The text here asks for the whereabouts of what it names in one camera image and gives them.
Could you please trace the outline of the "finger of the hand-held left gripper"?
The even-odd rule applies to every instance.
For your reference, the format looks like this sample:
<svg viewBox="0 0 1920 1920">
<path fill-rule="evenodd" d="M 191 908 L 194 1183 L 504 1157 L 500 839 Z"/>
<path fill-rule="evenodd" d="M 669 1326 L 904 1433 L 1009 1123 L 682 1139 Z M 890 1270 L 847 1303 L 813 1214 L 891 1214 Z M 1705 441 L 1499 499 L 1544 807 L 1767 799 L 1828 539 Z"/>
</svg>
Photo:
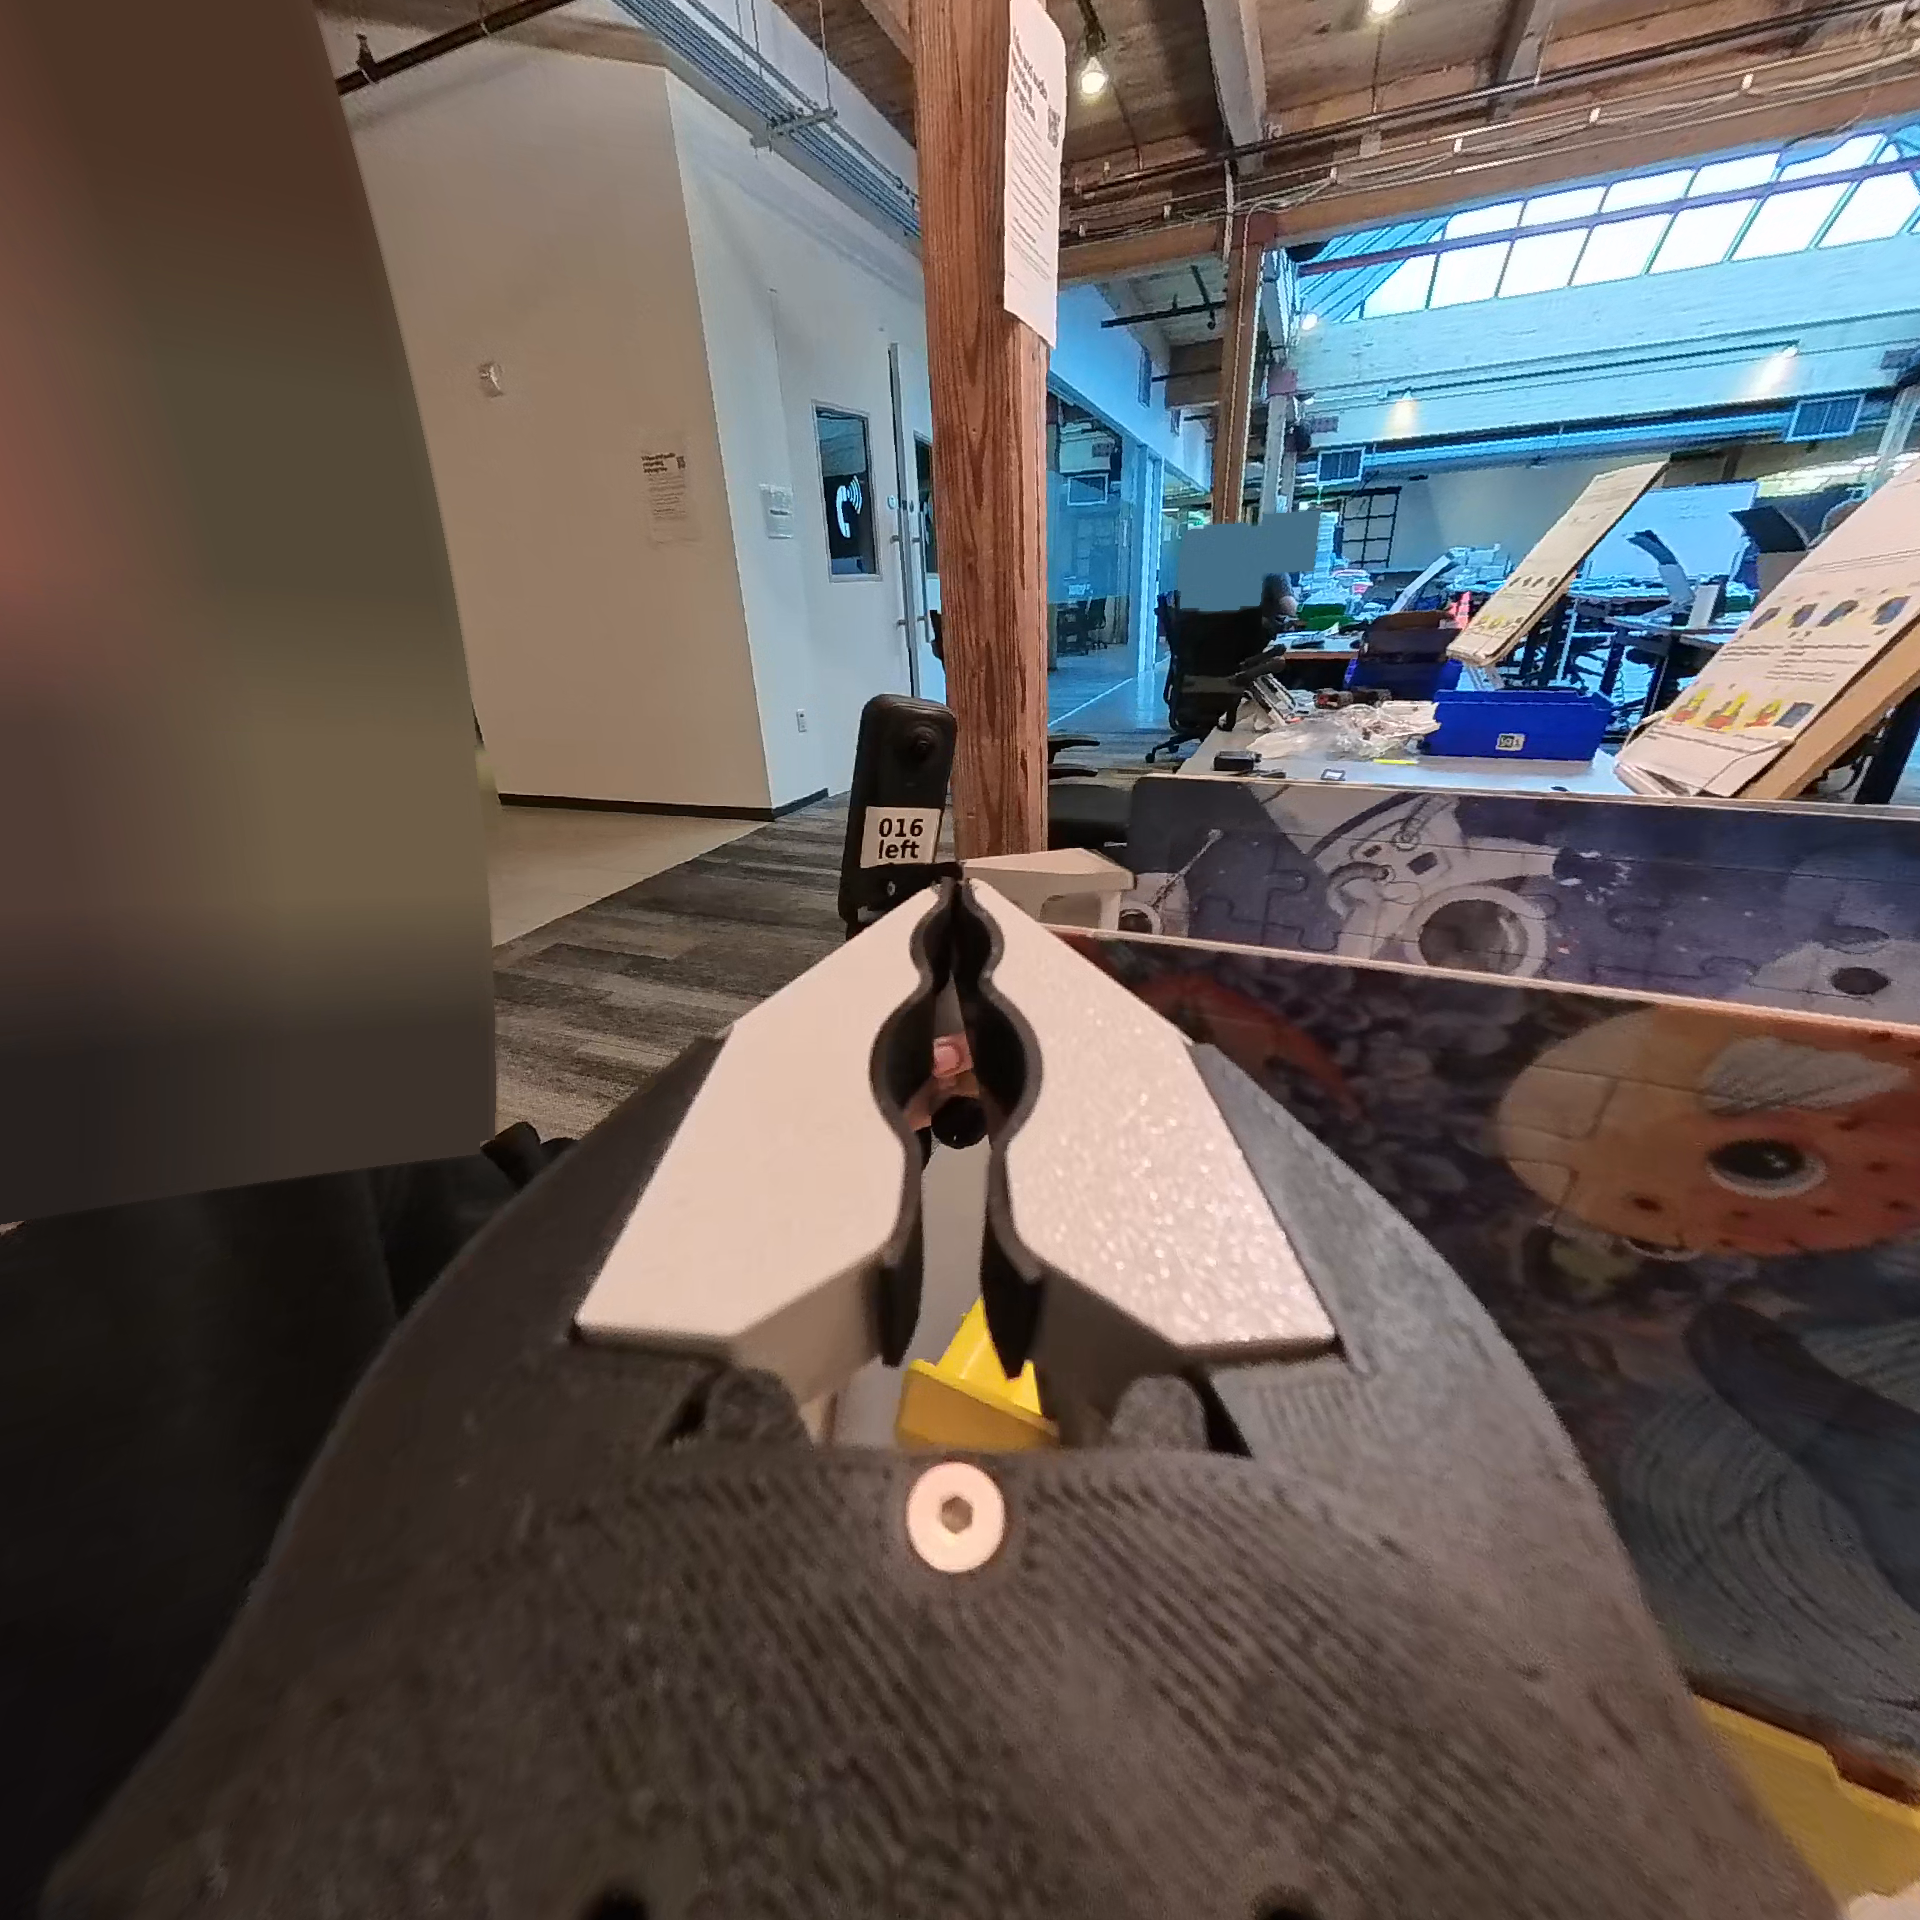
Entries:
<svg viewBox="0 0 1920 1920">
<path fill-rule="evenodd" d="M 1136 886 L 1123 864 L 1088 847 L 980 854 L 963 862 L 963 875 L 989 885 L 1033 920 L 1088 931 L 1119 931 L 1121 905 Z"/>
</svg>

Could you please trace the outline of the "space jigsaw puzzle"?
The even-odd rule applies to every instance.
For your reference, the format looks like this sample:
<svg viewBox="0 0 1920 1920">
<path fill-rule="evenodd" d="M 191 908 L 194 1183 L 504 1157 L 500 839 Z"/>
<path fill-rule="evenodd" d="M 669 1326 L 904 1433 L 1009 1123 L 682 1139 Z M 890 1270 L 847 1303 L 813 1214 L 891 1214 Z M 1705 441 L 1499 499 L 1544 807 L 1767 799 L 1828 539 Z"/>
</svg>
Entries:
<svg viewBox="0 0 1920 1920">
<path fill-rule="evenodd" d="M 1152 775 L 1124 933 L 1917 1022 L 1912 809 Z"/>
</svg>

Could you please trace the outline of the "white paper notice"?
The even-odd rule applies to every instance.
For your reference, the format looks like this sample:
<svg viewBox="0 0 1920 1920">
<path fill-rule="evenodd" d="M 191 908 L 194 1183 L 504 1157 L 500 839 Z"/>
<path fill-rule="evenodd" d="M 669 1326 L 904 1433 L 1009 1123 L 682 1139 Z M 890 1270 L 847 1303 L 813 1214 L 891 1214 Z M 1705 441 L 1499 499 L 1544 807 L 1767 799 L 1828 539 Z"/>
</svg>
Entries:
<svg viewBox="0 0 1920 1920">
<path fill-rule="evenodd" d="M 1058 343 L 1067 49 L 1042 1 L 1005 13 L 1001 113 L 1001 307 L 1047 347 Z"/>
</svg>

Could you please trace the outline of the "blue plastic bin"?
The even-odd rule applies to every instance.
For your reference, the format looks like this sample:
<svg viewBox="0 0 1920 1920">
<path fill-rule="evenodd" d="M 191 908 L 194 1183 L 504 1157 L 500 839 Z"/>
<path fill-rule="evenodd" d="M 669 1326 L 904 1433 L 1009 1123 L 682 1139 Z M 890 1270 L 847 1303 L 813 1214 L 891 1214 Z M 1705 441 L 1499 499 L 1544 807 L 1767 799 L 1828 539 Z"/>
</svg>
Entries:
<svg viewBox="0 0 1920 1920">
<path fill-rule="evenodd" d="M 1592 761 L 1613 703 L 1573 688 L 1452 688 L 1434 701 L 1434 759 Z"/>
</svg>

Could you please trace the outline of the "black office chair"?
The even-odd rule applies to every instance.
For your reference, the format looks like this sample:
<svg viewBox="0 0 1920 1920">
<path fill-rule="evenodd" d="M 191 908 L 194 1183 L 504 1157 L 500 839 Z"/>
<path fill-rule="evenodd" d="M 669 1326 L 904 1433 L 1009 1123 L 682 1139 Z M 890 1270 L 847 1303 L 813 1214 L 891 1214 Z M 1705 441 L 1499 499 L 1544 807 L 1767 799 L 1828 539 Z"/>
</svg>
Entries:
<svg viewBox="0 0 1920 1920">
<path fill-rule="evenodd" d="M 1143 761 L 1175 759 L 1180 748 L 1227 726 L 1242 703 L 1242 669 L 1266 655 L 1283 631 L 1283 615 L 1269 607 L 1173 607 L 1163 622 L 1169 735 L 1149 748 Z"/>
</svg>

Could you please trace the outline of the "wooden pillar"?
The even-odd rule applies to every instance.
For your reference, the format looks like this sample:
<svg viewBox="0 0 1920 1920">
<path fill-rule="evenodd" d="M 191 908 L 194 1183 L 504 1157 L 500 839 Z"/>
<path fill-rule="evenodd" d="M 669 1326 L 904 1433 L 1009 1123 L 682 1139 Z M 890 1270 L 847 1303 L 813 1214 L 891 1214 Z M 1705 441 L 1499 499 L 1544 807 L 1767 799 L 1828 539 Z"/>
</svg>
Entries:
<svg viewBox="0 0 1920 1920">
<path fill-rule="evenodd" d="M 1013 9 L 917 1 L 909 17 L 953 843 L 999 857 L 1047 843 L 1049 349 L 1003 302 Z"/>
</svg>

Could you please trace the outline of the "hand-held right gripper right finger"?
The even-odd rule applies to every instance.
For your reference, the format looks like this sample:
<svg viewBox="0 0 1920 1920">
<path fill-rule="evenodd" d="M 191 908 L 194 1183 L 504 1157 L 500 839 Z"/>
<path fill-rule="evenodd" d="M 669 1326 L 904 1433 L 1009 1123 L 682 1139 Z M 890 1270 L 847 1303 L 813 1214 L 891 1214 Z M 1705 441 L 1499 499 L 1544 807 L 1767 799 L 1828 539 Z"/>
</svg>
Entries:
<svg viewBox="0 0 1920 1920">
<path fill-rule="evenodd" d="M 1211 1051 L 980 880 L 961 885 L 961 1013 L 992 1145 L 980 1303 L 1047 1416 L 1335 1351 Z"/>
</svg>

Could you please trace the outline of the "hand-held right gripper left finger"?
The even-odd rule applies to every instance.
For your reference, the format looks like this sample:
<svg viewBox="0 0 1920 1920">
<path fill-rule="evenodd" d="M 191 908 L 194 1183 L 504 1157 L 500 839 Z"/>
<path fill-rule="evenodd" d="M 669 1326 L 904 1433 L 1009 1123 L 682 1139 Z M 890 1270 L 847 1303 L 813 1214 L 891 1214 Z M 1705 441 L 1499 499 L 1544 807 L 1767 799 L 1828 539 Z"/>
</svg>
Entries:
<svg viewBox="0 0 1920 1920">
<path fill-rule="evenodd" d="M 805 1405 L 908 1355 L 921 1135 L 963 1076 L 955 897 L 937 880 L 732 1024 L 575 1315 L 580 1340 L 765 1373 Z"/>
</svg>

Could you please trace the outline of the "dark glass wall window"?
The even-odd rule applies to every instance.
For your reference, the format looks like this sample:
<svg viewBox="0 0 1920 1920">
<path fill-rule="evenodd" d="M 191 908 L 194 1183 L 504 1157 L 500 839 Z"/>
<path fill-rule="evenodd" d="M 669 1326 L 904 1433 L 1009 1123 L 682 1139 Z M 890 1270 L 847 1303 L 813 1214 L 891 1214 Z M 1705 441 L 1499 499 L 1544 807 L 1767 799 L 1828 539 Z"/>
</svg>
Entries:
<svg viewBox="0 0 1920 1920">
<path fill-rule="evenodd" d="M 835 580 L 880 576 L 873 439 L 869 417 L 831 405 L 811 409 L 823 488 L 823 537 Z"/>
</svg>

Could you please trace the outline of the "wooden board stand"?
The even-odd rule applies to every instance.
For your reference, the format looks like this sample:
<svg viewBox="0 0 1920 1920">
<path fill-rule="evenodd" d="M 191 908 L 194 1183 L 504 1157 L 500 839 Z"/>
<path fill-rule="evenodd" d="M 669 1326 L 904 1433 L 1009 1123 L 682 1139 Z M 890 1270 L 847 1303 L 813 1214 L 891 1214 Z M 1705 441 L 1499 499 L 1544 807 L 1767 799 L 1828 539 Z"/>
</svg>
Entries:
<svg viewBox="0 0 1920 1920">
<path fill-rule="evenodd" d="M 1917 467 L 1823 537 L 1627 737 L 1644 797 L 1792 799 L 1917 680 Z"/>
<path fill-rule="evenodd" d="M 1490 675 L 1564 596 L 1595 543 L 1664 476 L 1667 457 L 1597 472 L 1509 572 L 1473 622 L 1453 635 L 1448 661 Z"/>
</svg>

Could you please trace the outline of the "neighbouring grey table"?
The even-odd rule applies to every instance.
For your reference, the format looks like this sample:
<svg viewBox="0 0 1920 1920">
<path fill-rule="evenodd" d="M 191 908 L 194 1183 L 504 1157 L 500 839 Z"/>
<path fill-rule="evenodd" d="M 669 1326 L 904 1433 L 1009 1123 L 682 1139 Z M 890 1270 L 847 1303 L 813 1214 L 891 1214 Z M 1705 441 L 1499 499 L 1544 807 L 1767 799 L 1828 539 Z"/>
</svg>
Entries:
<svg viewBox="0 0 1920 1920">
<path fill-rule="evenodd" d="M 1570 796 L 1592 799 L 1632 799 L 1616 775 L 1613 756 L 1519 759 L 1519 756 L 1434 756 L 1408 733 L 1364 733 L 1356 708 L 1296 713 L 1276 720 L 1248 708 L 1236 726 L 1215 729 L 1181 766 L 1184 779 L 1256 779 L 1287 784 L 1392 784 L 1483 789 L 1520 796 Z"/>
</svg>

